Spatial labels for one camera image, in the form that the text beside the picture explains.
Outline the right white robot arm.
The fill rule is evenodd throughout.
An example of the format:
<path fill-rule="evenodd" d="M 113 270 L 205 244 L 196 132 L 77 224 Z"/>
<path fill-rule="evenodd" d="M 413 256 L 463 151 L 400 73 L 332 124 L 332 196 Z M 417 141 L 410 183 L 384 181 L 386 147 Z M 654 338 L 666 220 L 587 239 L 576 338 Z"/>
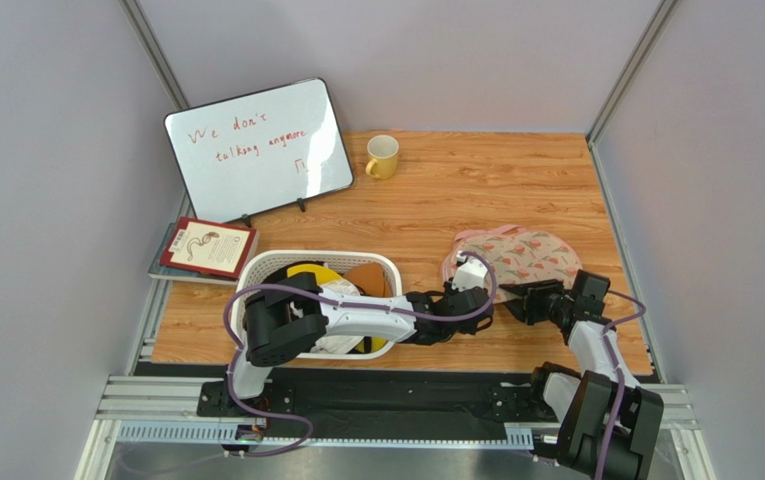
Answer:
<path fill-rule="evenodd" d="M 608 278 L 580 270 L 561 280 L 505 284 L 505 305 L 526 325 L 549 321 L 578 367 L 546 362 L 531 377 L 530 405 L 560 423 L 548 456 L 591 479 L 646 479 L 665 405 L 630 372 L 618 347 L 618 321 L 605 317 Z"/>

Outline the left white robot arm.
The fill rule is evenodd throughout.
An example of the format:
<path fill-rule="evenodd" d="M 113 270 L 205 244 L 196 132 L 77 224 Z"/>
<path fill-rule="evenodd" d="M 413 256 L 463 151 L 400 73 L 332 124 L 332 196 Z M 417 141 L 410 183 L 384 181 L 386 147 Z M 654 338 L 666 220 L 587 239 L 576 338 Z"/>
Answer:
<path fill-rule="evenodd" d="M 390 298 L 337 293 L 319 285 L 309 273 L 296 280 L 245 287 L 231 297 L 223 312 L 229 324 L 235 303 L 244 308 L 241 330 L 227 330 L 238 349 L 228 368 L 229 391 L 239 400 L 259 396 L 274 367 L 327 337 L 433 345 L 457 333 L 473 335 L 479 323 L 492 316 L 497 288 L 492 271 L 464 290 Z"/>

